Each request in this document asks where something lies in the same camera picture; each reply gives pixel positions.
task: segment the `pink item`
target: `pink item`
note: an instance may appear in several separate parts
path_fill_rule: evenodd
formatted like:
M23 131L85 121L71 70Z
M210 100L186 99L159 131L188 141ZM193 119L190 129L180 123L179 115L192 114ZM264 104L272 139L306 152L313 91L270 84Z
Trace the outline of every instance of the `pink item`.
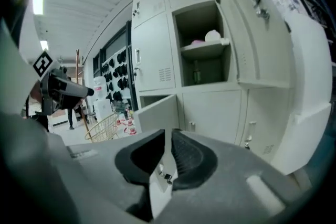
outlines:
M130 128L130 129L128 129L128 128L126 127L126 128L124 129L124 133L128 133L128 134L130 134L130 135L135 135L137 132L136 132L136 130L135 130L134 127Z
M198 40L198 39L196 39L193 42L191 42L191 45L199 44L199 43L203 43L203 42L204 42L204 40Z

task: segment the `locker shelf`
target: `locker shelf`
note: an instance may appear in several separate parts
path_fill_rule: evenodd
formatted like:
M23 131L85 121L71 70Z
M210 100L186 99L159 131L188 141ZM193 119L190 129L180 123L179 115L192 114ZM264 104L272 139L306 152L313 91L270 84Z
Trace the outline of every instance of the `locker shelf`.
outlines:
M204 41L206 34L216 30L223 38L223 20L215 1L206 1L181 8L173 13L179 47L194 40Z
M181 48L182 56L187 60L215 59L221 56L225 46L230 42L227 38L217 41L206 41Z

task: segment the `person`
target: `person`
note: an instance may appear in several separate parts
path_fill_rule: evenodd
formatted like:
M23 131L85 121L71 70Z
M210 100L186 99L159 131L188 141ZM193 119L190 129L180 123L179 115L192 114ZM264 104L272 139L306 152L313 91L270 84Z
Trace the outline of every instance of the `person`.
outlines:
M74 107L74 111L75 113L79 113L79 115L84 115L86 122L89 124L89 120L88 120L88 116L86 114L84 114L83 109L81 107L82 101L80 101L75 107ZM73 127L73 122L72 122L72 109L67 109L68 110L68 121L70 124L69 130L74 130L75 128Z

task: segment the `pink object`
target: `pink object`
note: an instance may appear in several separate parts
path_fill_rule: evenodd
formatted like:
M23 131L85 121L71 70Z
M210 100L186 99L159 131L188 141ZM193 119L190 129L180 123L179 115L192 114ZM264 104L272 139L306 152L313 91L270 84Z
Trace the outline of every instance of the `pink object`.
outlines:
M134 127L130 128L130 129L128 129L128 128L126 127L126 128L124 129L124 133L128 133L128 134L130 134L130 135L135 135L137 132L136 132L136 130L135 130Z
M127 121L127 124L126 123L122 123L123 125L126 125L126 126L132 126L133 125L133 122L132 122L132 120L128 120Z
M196 39L193 42L191 42L191 45L199 44L199 43L203 43L203 42L204 42L204 40L198 40L198 39Z

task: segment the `door handle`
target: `door handle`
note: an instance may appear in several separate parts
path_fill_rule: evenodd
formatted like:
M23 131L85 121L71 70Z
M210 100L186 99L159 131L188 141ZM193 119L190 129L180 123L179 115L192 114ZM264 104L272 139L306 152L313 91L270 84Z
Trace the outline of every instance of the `door handle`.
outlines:
M250 142L254 136L255 130L256 130L256 121L250 121L248 123L248 129L247 134L245 136L244 142Z
M190 131L195 132L195 122L189 121L189 125L190 125Z
M135 68L133 69L133 77L134 77L134 80L135 80L136 75L137 75L137 70L140 70L140 67L135 67Z
M260 10L257 11L257 16L259 18L263 18L265 21L268 21L269 19L268 10L261 8Z
M141 64L141 57L140 57L140 49L135 49L135 61L137 62L136 65L139 66Z
M133 11L133 17L134 17L136 14L139 14L139 10L140 10L140 2L137 2L137 4L136 4L136 9Z

